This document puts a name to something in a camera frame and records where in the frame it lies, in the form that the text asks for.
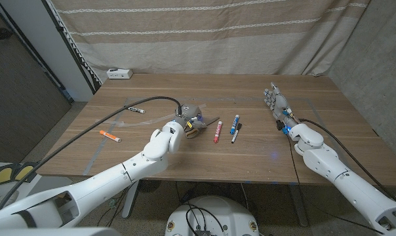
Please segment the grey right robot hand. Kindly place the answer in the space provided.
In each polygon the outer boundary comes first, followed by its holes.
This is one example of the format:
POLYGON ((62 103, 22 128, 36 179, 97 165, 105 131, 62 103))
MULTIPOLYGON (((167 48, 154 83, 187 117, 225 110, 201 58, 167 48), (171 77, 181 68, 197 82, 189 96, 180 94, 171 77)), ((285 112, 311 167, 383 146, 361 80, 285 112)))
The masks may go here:
POLYGON ((271 89, 266 88, 264 91, 264 102, 272 111, 273 117, 277 123, 282 123, 288 128, 299 124, 299 120, 294 116, 287 99, 281 94, 279 87, 271 82, 271 89))

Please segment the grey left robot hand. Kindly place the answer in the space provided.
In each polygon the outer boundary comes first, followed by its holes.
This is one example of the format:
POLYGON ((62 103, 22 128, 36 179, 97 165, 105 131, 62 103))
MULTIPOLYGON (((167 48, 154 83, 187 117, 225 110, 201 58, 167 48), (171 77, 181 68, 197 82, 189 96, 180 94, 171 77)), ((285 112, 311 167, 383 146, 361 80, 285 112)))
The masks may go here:
POLYGON ((176 109, 174 120, 183 126, 185 131, 207 126, 199 106, 193 104, 183 104, 180 109, 176 109))

